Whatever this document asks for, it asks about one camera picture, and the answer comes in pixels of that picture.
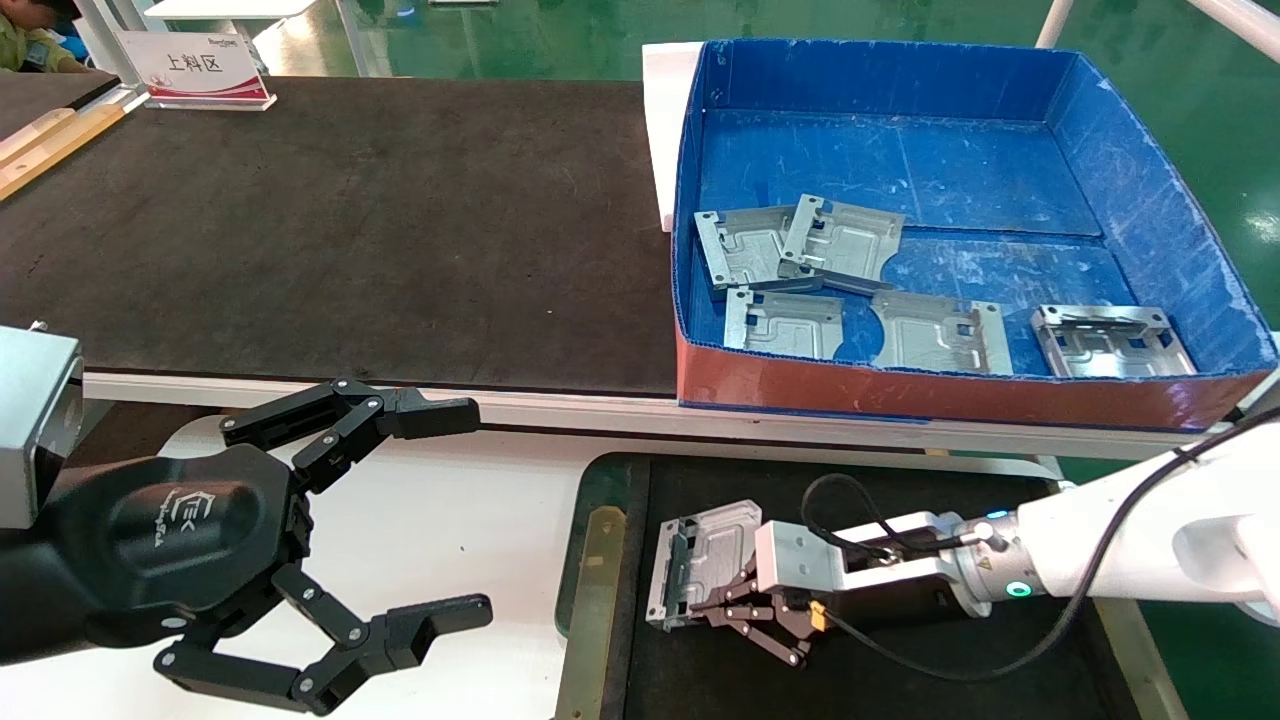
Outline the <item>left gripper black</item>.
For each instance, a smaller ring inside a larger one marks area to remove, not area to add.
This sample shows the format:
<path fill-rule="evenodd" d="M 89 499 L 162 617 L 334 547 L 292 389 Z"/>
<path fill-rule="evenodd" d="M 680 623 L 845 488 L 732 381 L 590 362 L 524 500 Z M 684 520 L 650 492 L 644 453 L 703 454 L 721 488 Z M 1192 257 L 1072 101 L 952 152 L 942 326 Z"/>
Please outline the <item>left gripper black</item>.
<path fill-rule="evenodd" d="M 421 666 L 439 637 L 489 625 L 493 609 L 486 594 L 466 594 L 357 618 L 288 565 L 310 551 L 303 495 L 329 489 L 384 439 L 480 428 L 472 398 L 338 378 L 221 421 L 225 446 L 250 446 L 119 462 L 78 480 L 50 507 L 77 626 L 91 646 L 212 630 L 170 644 L 155 671 L 196 694 L 326 716 L 371 678 Z M 291 469 L 265 454 L 310 436 Z M 332 641 L 320 660 L 297 669 L 216 651 L 220 634 L 246 632 L 282 598 Z"/>

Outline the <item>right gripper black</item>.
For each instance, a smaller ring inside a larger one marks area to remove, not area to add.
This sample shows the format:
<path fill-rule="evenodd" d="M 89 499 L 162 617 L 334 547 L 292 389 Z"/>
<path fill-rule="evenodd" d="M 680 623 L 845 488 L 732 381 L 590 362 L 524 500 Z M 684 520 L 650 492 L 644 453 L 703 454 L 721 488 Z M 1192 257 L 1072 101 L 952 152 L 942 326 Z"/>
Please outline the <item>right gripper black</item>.
<path fill-rule="evenodd" d="M 790 667 L 806 662 L 815 638 L 826 633 L 826 621 L 810 612 L 783 612 L 783 594 L 759 591 L 746 577 L 717 585 L 690 605 L 690 614 L 710 626 L 735 624 L 746 641 Z M 836 618 L 851 626 L 914 626 L 946 623 L 966 616 L 951 585 L 941 577 L 914 577 L 879 582 L 854 577 L 854 584 L 837 589 L 808 582 L 803 587 Z"/>

